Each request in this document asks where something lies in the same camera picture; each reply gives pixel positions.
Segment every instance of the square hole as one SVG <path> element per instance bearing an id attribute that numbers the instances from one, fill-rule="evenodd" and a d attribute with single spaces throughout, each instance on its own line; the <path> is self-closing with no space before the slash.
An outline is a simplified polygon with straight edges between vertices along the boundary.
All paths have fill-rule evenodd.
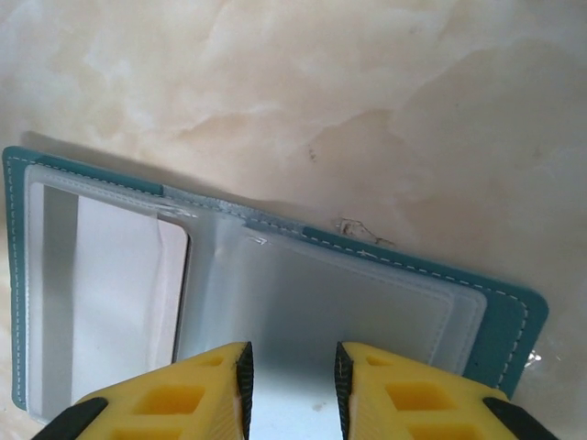
<path id="1" fill-rule="evenodd" d="M 181 429 L 116 429 L 110 437 L 112 440 L 178 440 L 182 434 Z"/>
<path id="2" fill-rule="evenodd" d="M 198 366 L 200 366 L 200 367 L 218 367 L 220 364 L 222 364 L 223 361 L 224 361 L 224 359 L 222 357 L 214 356 L 214 357 L 211 357 L 207 360 L 200 362 L 198 364 Z"/>
<path id="3" fill-rule="evenodd" d="M 414 440 L 482 440 L 479 431 L 469 424 L 420 424 L 409 426 Z"/>
<path id="4" fill-rule="evenodd" d="M 374 367 L 389 367 L 392 365 L 391 362 L 388 362 L 387 360 L 379 359 L 378 357 L 375 357 L 375 356 L 367 356 L 367 363 L 369 365 L 373 365 Z"/>
<path id="5" fill-rule="evenodd" d="M 135 408 L 135 414 L 191 414 L 204 396 L 202 387 L 167 385 L 151 390 Z"/>
<path id="6" fill-rule="evenodd" d="M 430 382 L 397 382 L 385 387 L 397 411 L 452 410 L 457 407 L 438 385 Z"/>

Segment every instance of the beige marble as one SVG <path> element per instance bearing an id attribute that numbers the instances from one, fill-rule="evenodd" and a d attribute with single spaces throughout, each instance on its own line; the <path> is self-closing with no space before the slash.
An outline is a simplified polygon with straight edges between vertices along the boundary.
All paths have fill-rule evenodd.
<path id="1" fill-rule="evenodd" d="M 516 400 L 587 430 L 584 0 L 4 0 L 0 144 L 534 287 L 552 313 Z M 0 437 L 27 438 L 2 249 Z"/>

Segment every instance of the yellow plastic part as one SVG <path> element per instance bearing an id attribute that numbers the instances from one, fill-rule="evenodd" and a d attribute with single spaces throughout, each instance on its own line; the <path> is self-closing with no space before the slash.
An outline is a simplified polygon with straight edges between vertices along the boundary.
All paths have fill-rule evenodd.
<path id="1" fill-rule="evenodd" d="M 505 395 L 478 382 L 359 343 L 353 360 L 349 440 L 515 440 L 482 399 Z"/>
<path id="2" fill-rule="evenodd" d="M 108 406 L 80 440 L 243 438 L 237 361 L 246 343 L 221 346 L 90 394 Z"/>

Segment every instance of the white stitching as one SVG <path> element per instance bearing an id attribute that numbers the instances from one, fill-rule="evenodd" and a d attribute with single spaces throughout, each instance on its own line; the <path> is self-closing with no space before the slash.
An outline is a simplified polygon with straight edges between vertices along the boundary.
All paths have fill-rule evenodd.
<path id="1" fill-rule="evenodd" d="M 84 176 L 83 174 L 79 174 L 77 172 L 73 172 L 73 171 L 70 171 L 70 170 L 65 170 L 63 168 L 51 166 L 51 165 L 48 165 L 48 164 L 45 164 L 45 163 L 39 163 L 39 162 L 36 162 L 34 160 L 28 160 L 28 159 L 17 158 L 17 157 L 11 156 L 11 157 L 8 157 L 7 158 L 7 169 L 8 169 L 8 183 L 9 183 L 8 188 L 9 188 L 9 192 L 10 192 L 10 213 L 11 213 L 11 232 L 10 232 L 10 234 L 12 236 L 11 237 L 12 238 L 11 239 L 11 242 L 12 242 L 12 248 L 13 248 L 13 260 L 14 260 L 15 275 L 16 275 L 15 276 L 15 278 L 16 278 L 15 287 L 16 287 L 16 290 L 17 290 L 17 295 L 16 295 L 17 340 L 19 339 L 19 322 L 20 322 L 19 321 L 20 320 L 20 316 L 19 316 L 19 313 L 18 313 L 18 309 L 19 309 L 19 302 L 18 302 L 19 299 L 18 298 L 20 296 L 19 295 L 20 286 L 19 286 L 19 283 L 18 283 L 18 266 L 17 266 L 18 263 L 17 263 L 17 245 L 16 245 L 16 239 L 17 239 L 17 237 L 16 237 L 16 231 L 15 231 L 15 228 L 16 228 L 16 219 L 15 219 L 15 204 L 14 204 L 13 183 L 12 183 L 12 168 L 11 168 L 11 165 L 10 165 L 10 160 L 20 160 L 22 162 L 26 162 L 26 163 L 33 164 L 33 165 L 41 165 L 41 166 L 46 167 L 46 168 L 52 168 L 54 170 L 67 172 L 68 174 L 79 176 L 79 177 L 82 177 L 84 179 L 90 179 L 90 180 L 93 180 L 93 181 L 106 183 L 108 185 L 114 185 L 114 186 L 117 186 L 117 187 L 120 187 L 120 188 L 125 188 L 127 190 L 130 190 L 130 191 L 133 191 L 133 192 L 136 192 L 136 193 L 143 193 L 143 194 L 146 194 L 148 196 L 155 196 L 155 197 L 165 198 L 165 199 L 174 200 L 174 201 L 181 201 L 181 202 L 193 204 L 193 205 L 196 205 L 196 206 L 200 206 L 200 207 L 203 207 L 203 208 L 213 209 L 213 210 L 218 211 L 220 213 L 235 215 L 237 217 L 243 218 L 243 219 L 248 220 L 248 221 L 253 221 L 253 222 L 261 223 L 261 224 L 266 225 L 266 226 L 269 226 L 269 227 L 277 228 L 277 229 L 279 229 L 279 230 L 281 230 L 283 232 L 301 235 L 304 238 L 308 238 L 308 239 L 310 239 L 312 241 L 320 242 L 320 243 L 322 243 L 324 245 L 328 245 L 328 246 L 330 246 L 332 248 L 341 249 L 341 247 L 339 245 L 334 245 L 334 244 L 332 244 L 332 243 L 330 243 L 330 242 L 328 242 L 326 240 L 319 240 L 318 238 L 316 238 L 314 236 L 307 236 L 306 234 L 302 234 L 299 231 L 296 231 L 294 229 L 291 229 L 291 228 L 288 228 L 288 227 L 284 227 L 284 226 L 281 226 L 281 225 L 276 225 L 276 224 L 267 222 L 265 220 L 259 220 L 257 218 L 247 217 L 247 216 L 245 216 L 245 215 L 243 215 L 241 213 L 236 213 L 236 212 L 230 211 L 228 209 L 222 209 L 222 208 L 217 207 L 217 206 L 208 206 L 208 205 L 205 205 L 205 204 L 202 204 L 202 203 L 198 203 L 198 202 L 194 202 L 194 201 L 191 201 L 191 200 L 185 200 L 185 199 L 170 197 L 170 196 L 166 196 L 166 195 L 152 194 L 150 192 L 144 192 L 144 191 L 138 190 L 136 188 L 127 187 L 127 186 L 122 185 L 120 183 L 114 183 L 114 182 L 111 182 L 111 181 L 104 181 L 104 180 L 101 180 L 101 179 L 97 179 L 95 177 Z M 359 252 L 365 252 L 364 249 L 362 249 L 361 251 L 357 251 L 357 250 L 352 249 L 350 247 L 344 247 L 344 250 L 346 250 L 348 252 L 356 253 L 356 254 L 359 254 Z M 392 263 L 392 264 L 394 264 L 394 266 L 403 267 L 406 270 L 417 270 L 419 272 L 427 273 L 427 274 L 430 274 L 430 275 L 435 276 L 435 277 L 444 278 L 445 280 L 448 280 L 448 281 L 456 281 L 456 282 L 459 282 L 459 283 L 462 283 L 462 284 L 469 285 L 469 283 L 467 281 L 465 281 L 465 280 L 457 280 L 457 279 L 455 279 L 453 277 L 450 277 L 448 275 L 442 275 L 442 274 L 437 273 L 437 272 L 430 272 L 427 269 L 421 269 L 421 268 L 416 268 L 414 266 L 408 266 L 408 265 L 405 265 L 404 263 L 401 263 L 399 261 L 390 261 L 388 258 L 380 258 L 380 257 L 377 257 L 377 256 L 372 256 L 372 257 L 375 258 L 375 259 L 378 259 L 380 261 Z M 528 316 L 529 316 L 529 309 L 528 309 L 528 306 L 527 306 L 527 304 L 525 302 L 523 302 L 522 300 L 520 300 L 517 296 L 512 295 L 511 293 L 506 293 L 504 291 L 497 291 L 497 290 L 494 290 L 494 289 L 491 289 L 491 288 L 488 288 L 488 287 L 481 286 L 481 284 L 474 284 L 473 287 L 475 287 L 477 289 L 483 289 L 483 290 L 486 290 L 488 292 L 496 292 L 496 293 L 502 294 L 504 296 L 507 296 L 509 298 L 513 298 L 514 300 L 516 300 L 520 304 L 522 304 L 522 307 L 524 308 L 524 318 L 522 319 L 522 323 L 520 325 L 520 330 L 519 330 L 519 332 L 517 334 L 517 337 L 516 337 L 516 339 L 514 341 L 514 344 L 512 346 L 512 351 L 510 352 L 510 354 L 508 356 L 508 359 L 505 361 L 504 369 L 503 369 L 503 371 L 502 371 L 499 379 L 497 380 L 496 388 L 499 389 L 501 387 L 501 385 L 502 385 L 502 382 L 504 381 L 505 374 L 507 373 L 507 370 L 509 369 L 509 366 L 510 366 L 510 364 L 511 364 L 513 358 L 514 358 L 514 354 L 515 354 L 517 348 L 519 347 L 520 340 L 522 339 L 522 336 L 523 336 L 523 334 L 524 334 L 524 332 L 526 330 L 526 324 L 527 324 L 527 320 L 528 320 Z M 17 395 L 18 395 L 18 398 L 22 401 L 22 397 L 21 397 L 21 394 L 20 394 L 21 393 L 21 386 L 20 386 L 21 378 L 20 378 L 20 367 L 19 367 L 20 366 L 20 347 L 19 346 L 20 346 L 20 344 L 17 344 Z"/>
<path id="2" fill-rule="evenodd" d="M 12 183 L 12 167 L 10 165 L 10 159 L 7 162 L 7 170 L 8 170 L 8 191 L 10 192 L 10 247 L 12 248 L 12 258 L 14 261 L 15 267 L 15 290 L 17 294 L 15 295 L 15 308 L 17 312 L 15 313 L 15 321 L 16 321 L 16 328 L 17 328 L 17 396 L 18 400 L 22 403 L 22 385 L 21 381 L 22 378 L 20 376 L 20 364 L 21 364 L 21 353 L 20 353 L 20 283 L 19 283 L 19 276 L 18 276 L 18 257 L 17 257 L 17 220 L 16 220 L 16 213 L 15 213 L 15 195 Z"/>

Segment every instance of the card holder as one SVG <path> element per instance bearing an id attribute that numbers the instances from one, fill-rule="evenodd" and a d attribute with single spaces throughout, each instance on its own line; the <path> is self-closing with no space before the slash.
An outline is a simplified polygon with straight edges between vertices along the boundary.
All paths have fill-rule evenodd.
<path id="1" fill-rule="evenodd" d="M 14 400 L 39 419 L 235 340 L 255 345 L 256 407 L 267 414 L 276 380 L 329 399 L 338 340 L 511 392 L 546 319 L 539 295 L 500 281 L 22 148 L 4 160 Z"/>

